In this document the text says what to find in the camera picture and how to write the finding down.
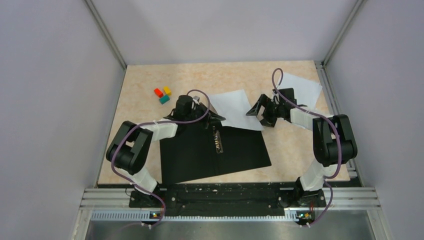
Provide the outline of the white paper sheet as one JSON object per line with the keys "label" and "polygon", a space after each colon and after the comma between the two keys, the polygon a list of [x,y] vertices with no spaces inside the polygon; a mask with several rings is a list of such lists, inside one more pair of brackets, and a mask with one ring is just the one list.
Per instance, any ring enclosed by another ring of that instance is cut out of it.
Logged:
{"label": "white paper sheet", "polygon": [[225,118],[224,127],[233,127],[252,131],[263,131],[264,127],[256,116],[247,116],[252,108],[244,89],[209,95],[216,113]]}
{"label": "white paper sheet", "polygon": [[322,91],[319,83],[289,73],[284,73],[276,86],[279,90],[293,88],[297,105],[305,105],[310,109],[316,108]]}

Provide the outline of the black file folder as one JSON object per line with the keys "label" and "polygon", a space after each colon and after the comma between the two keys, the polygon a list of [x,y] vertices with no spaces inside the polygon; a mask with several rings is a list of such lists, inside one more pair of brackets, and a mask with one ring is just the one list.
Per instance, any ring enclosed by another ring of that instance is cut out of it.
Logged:
{"label": "black file folder", "polygon": [[201,123],[160,141],[162,183],[177,184],[271,166],[261,131]]}

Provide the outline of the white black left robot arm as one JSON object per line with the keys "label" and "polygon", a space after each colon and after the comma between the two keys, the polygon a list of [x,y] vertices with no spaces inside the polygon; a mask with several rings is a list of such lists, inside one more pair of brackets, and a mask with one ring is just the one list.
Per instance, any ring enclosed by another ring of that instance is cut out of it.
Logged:
{"label": "white black left robot arm", "polygon": [[211,107],[210,101],[203,104],[199,97],[184,94],[178,97],[170,114],[160,120],[139,124],[124,121],[105,154],[111,170],[142,193],[141,200],[147,206],[156,206],[161,198],[155,190],[158,182],[145,166],[151,143],[176,137],[183,125],[224,121],[225,117]]}

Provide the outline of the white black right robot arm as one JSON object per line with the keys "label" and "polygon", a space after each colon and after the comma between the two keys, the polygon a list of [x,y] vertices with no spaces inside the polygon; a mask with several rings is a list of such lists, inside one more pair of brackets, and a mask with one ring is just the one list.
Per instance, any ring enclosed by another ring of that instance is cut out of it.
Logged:
{"label": "white black right robot arm", "polygon": [[355,158],[358,147],[349,117],[345,114],[325,116],[306,105],[298,105],[293,88],[273,91],[274,96],[261,94],[246,116],[257,116],[264,108],[260,123],[273,128],[279,118],[312,132],[315,160],[296,182],[291,199],[307,206],[324,186],[325,180],[338,175],[342,165]]}

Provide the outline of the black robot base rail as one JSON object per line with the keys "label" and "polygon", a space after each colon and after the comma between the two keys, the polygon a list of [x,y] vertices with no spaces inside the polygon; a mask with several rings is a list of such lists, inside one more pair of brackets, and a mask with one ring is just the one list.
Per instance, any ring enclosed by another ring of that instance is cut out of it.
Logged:
{"label": "black robot base rail", "polygon": [[308,212],[327,205],[323,190],[318,196],[292,200],[295,182],[159,184],[154,195],[134,190],[130,208],[162,208],[166,217],[274,217],[288,208]]}

